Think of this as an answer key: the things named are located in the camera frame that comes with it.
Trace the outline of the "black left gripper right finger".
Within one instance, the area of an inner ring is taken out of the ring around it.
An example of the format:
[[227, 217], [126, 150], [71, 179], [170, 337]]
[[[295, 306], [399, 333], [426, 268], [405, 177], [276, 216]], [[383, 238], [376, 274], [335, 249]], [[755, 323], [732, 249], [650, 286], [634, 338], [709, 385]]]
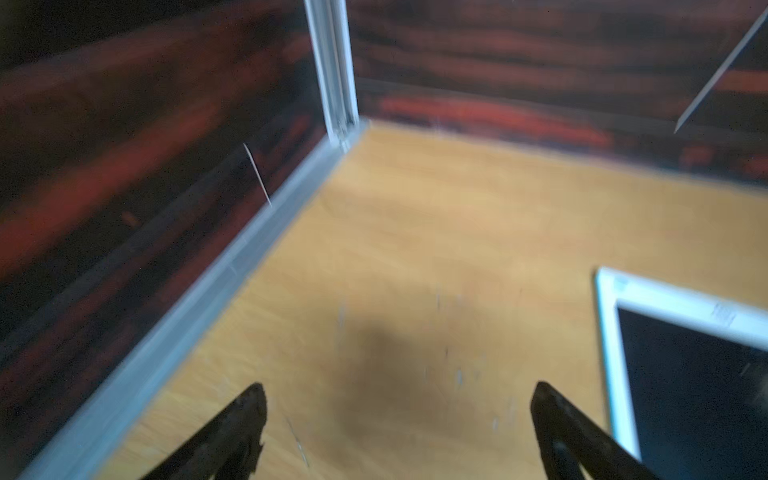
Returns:
[[530, 412], [549, 479], [656, 477], [549, 383], [537, 383]]

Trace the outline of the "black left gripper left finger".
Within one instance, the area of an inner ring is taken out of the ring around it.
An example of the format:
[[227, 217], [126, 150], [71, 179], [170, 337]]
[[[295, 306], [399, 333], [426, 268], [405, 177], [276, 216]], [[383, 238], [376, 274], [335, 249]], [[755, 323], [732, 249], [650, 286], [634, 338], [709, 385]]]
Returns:
[[248, 479], [263, 449], [267, 414], [263, 385], [253, 383], [144, 477]]

